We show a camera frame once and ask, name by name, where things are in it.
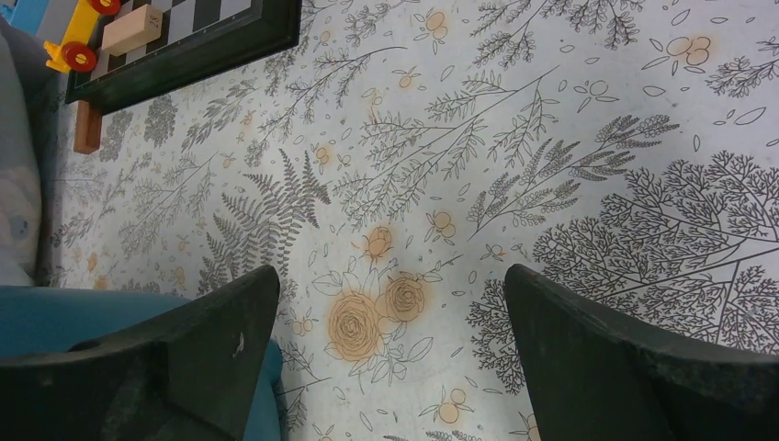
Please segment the brown wooden block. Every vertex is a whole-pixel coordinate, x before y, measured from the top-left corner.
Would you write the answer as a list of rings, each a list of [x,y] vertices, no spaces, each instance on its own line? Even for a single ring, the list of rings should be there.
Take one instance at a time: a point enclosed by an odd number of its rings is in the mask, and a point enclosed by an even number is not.
[[[76,153],[90,154],[100,148],[102,113],[88,101],[77,102],[73,150]]]

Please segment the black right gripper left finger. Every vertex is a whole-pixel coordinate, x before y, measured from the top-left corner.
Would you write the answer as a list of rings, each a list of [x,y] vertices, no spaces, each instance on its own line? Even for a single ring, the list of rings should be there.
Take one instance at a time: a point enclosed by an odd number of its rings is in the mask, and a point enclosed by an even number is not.
[[[1,437],[246,440],[279,293],[261,266],[63,352],[1,356]]]

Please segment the black framed checkerboard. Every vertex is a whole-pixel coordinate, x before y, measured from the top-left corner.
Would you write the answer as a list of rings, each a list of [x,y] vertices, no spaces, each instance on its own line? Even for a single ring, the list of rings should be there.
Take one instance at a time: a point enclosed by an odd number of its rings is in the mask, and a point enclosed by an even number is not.
[[[124,1],[101,17],[88,46],[90,73],[70,73],[65,101],[84,100],[108,114],[298,45],[302,3],[294,0],[152,1],[161,36],[126,54],[102,52],[105,27],[145,4]]]

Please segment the light wooden block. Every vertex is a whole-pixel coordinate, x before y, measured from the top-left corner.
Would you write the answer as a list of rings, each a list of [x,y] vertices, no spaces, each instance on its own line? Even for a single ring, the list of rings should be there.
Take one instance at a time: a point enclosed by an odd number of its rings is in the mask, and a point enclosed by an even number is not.
[[[151,5],[132,10],[104,27],[101,50],[120,56],[159,39],[163,18],[164,12]]]

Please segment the large clear bag of trash bags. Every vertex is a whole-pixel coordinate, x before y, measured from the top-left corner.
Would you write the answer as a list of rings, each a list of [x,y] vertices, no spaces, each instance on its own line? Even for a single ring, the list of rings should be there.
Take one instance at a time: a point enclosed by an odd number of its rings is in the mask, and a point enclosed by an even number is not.
[[[33,126],[51,96],[42,41],[1,19],[1,284],[36,286],[44,198]]]

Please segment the yellow toy car red wheels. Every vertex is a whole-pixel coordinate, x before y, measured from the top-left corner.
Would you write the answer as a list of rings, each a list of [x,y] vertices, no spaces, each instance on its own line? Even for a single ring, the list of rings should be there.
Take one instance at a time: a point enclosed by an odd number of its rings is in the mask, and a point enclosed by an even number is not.
[[[68,74],[90,73],[97,64],[96,53],[87,46],[95,26],[101,17],[115,16],[121,9],[120,0],[79,0],[64,32],[62,42],[43,42],[49,59],[45,65],[55,71]]]

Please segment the teal plastic trash bin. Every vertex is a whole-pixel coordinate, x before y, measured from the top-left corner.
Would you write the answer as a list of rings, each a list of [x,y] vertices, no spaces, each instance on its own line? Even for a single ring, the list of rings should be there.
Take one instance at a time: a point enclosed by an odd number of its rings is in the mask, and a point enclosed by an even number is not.
[[[63,352],[182,306],[189,299],[149,290],[1,287],[1,356]],[[275,340],[265,350],[246,440],[282,440],[273,387],[282,355]]]

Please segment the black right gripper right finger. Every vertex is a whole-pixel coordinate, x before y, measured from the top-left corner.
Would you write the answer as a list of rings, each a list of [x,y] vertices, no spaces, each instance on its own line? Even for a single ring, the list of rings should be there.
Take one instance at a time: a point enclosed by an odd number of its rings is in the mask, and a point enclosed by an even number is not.
[[[504,297],[544,440],[775,440],[778,359],[666,331],[522,266]]]

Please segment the floral patterned table mat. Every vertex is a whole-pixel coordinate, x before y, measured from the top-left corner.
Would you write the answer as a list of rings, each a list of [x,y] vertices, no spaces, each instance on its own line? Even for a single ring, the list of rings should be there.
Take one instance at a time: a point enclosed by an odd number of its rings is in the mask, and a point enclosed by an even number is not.
[[[775,1],[306,1],[299,45],[45,164],[40,280],[193,298],[264,264],[289,440],[537,440],[513,264],[778,350]]]

